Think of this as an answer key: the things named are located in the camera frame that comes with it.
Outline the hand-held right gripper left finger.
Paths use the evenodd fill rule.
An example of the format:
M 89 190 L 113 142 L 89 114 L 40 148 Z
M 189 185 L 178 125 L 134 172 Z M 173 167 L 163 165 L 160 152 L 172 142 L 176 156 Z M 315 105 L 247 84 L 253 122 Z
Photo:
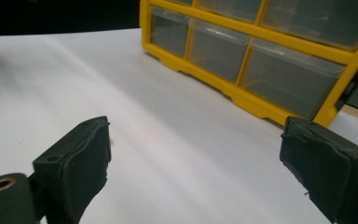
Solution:
M 36 213 L 48 224 L 78 224 L 107 181 L 109 121 L 88 119 L 33 161 Z

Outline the yellow plastic drawer cabinet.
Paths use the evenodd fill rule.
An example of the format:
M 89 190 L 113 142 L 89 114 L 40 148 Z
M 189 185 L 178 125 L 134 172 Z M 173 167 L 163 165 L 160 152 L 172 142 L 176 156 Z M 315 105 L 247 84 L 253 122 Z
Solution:
M 213 25 L 262 38 L 311 56 L 317 56 L 335 63 L 344 64 L 346 68 L 343 71 L 343 74 L 325 97 L 319 111 L 313 117 L 315 122 L 327 127 L 338 113 L 338 99 L 347 89 L 352 78 L 358 71 L 358 48 L 356 50 L 347 50 L 330 47 L 306 39 L 301 39 L 296 36 L 280 33 L 262 26 L 261 21 L 266 11 L 268 1 L 269 0 L 261 1 L 261 6 L 258 10 L 255 22 L 249 23 L 201 9 L 198 7 L 199 0 L 193 0 L 190 6 L 176 3 L 171 0 L 140 0 L 139 25 L 142 30 L 142 46 L 147 53 L 158 58 L 161 63 L 170 67 L 172 70 L 184 72 L 211 85 L 228 96 L 236 106 L 258 118 L 270 119 L 280 125 L 283 125 L 286 118 L 292 115 L 287 109 L 274 105 L 242 89 L 239 81 L 236 81 L 234 84 L 225 81 L 190 63 L 186 56 L 175 56 L 154 44 L 152 42 L 151 8 L 159 7 L 167 9 L 174 13 L 184 14 L 191 19 L 206 21 Z

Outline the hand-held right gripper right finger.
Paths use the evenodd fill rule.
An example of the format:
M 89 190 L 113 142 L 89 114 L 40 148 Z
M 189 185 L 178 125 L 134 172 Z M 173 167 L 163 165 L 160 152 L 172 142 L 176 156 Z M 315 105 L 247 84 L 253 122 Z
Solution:
M 289 117 L 280 161 L 332 223 L 358 224 L 358 146 L 311 120 Z

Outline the set of clear plastic drawers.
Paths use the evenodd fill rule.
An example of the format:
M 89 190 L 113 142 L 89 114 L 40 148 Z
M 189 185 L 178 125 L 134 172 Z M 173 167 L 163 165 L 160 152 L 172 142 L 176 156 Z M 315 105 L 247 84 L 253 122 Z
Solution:
M 198 7 L 253 23 L 262 0 L 199 0 Z M 151 8 L 152 42 L 212 75 L 313 120 L 346 66 L 262 38 Z M 358 48 L 358 0 L 268 0 L 261 25 L 340 49 Z

